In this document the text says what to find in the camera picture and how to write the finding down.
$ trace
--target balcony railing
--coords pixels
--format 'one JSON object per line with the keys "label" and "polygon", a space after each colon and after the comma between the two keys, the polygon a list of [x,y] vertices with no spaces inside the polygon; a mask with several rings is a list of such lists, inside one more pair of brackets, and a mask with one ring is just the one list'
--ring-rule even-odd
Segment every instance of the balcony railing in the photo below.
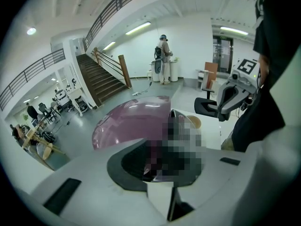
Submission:
{"label": "balcony railing", "polygon": [[35,77],[40,72],[46,70],[50,66],[65,59],[65,54],[63,49],[59,49],[49,55],[44,56],[38,61],[34,62],[32,65],[28,66],[25,70],[19,73],[13,81],[4,89],[0,95],[0,109],[3,111],[7,103],[11,98],[18,92],[18,90]]}
{"label": "balcony railing", "polygon": [[93,23],[91,29],[88,32],[88,35],[85,38],[87,48],[89,47],[95,36],[98,34],[98,32],[101,30],[101,28],[109,21],[109,19],[130,1],[131,0],[112,0],[105,7],[105,9]]}

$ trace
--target purple dome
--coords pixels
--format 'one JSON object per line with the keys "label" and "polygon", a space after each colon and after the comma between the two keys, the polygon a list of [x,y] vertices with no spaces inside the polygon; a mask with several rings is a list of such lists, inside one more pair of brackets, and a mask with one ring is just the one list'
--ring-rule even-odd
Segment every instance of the purple dome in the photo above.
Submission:
{"label": "purple dome", "polygon": [[92,134],[93,148],[139,138],[162,140],[170,111],[170,99],[166,96],[144,97],[118,105],[96,125]]}

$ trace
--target stair railing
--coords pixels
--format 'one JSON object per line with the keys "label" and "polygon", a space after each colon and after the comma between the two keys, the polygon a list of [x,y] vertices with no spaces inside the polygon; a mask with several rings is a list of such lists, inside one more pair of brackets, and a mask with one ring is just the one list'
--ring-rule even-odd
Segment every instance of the stair railing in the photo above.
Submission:
{"label": "stair railing", "polygon": [[11,98],[22,88],[29,80],[46,70],[50,66],[65,59],[64,49],[59,49],[40,58],[32,65],[28,66],[19,73],[0,94],[0,109],[3,111]]}
{"label": "stair railing", "polygon": [[97,48],[94,48],[93,52],[91,53],[92,56],[95,57],[96,62],[102,67],[102,63],[106,64],[109,66],[111,69],[119,73],[124,77],[126,86],[128,88],[132,87],[131,79],[130,76],[128,75],[127,71],[127,65],[126,61],[124,59],[123,55],[119,55],[118,59],[119,62],[116,60],[110,58],[109,56],[105,55],[104,53],[100,52]]}
{"label": "stair railing", "polygon": [[86,38],[85,43],[87,48],[90,46],[92,40],[98,34],[98,32],[102,29],[102,27],[110,20],[110,18],[116,14],[122,7],[124,7],[127,3],[132,0],[112,0],[100,13],[98,18],[93,23],[90,28]]}

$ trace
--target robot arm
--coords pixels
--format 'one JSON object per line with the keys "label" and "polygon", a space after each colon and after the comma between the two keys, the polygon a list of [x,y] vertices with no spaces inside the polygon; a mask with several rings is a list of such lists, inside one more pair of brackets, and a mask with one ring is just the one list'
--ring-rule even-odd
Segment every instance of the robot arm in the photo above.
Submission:
{"label": "robot arm", "polygon": [[246,108],[255,99],[261,84],[260,65],[257,61],[242,59],[233,68],[228,81],[217,94],[217,111],[227,114],[242,107]]}

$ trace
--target ceiling light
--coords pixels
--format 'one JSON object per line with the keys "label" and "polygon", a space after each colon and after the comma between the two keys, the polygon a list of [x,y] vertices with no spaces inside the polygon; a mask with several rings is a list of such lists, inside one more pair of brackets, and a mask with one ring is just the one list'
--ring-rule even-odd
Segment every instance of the ceiling light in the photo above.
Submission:
{"label": "ceiling light", "polygon": [[116,42],[110,43],[107,47],[104,48],[104,50],[106,50],[106,49],[108,49],[109,47],[111,47],[114,43],[116,43]]}
{"label": "ceiling light", "polygon": [[148,106],[148,107],[160,107],[160,105],[145,105],[145,106]]}
{"label": "ceiling light", "polygon": [[248,35],[249,33],[238,30],[238,29],[234,29],[234,28],[228,28],[228,27],[221,27],[222,30],[227,30],[227,31],[231,31],[231,32],[237,32],[243,35]]}
{"label": "ceiling light", "polygon": [[36,33],[36,29],[35,28],[30,28],[29,30],[27,30],[27,34],[28,35],[33,35],[34,33]]}
{"label": "ceiling light", "polygon": [[146,26],[148,26],[148,25],[150,25],[150,24],[151,24],[150,22],[147,22],[147,23],[145,23],[145,24],[142,24],[142,25],[140,25],[139,27],[134,28],[134,29],[131,30],[130,32],[127,32],[126,35],[129,35],[129,34],[135,32],[135,31],[137,31],[137,30],[139,30],[139,29],[141,29],[141,28],[144,28],[144,27],[146,27]]}

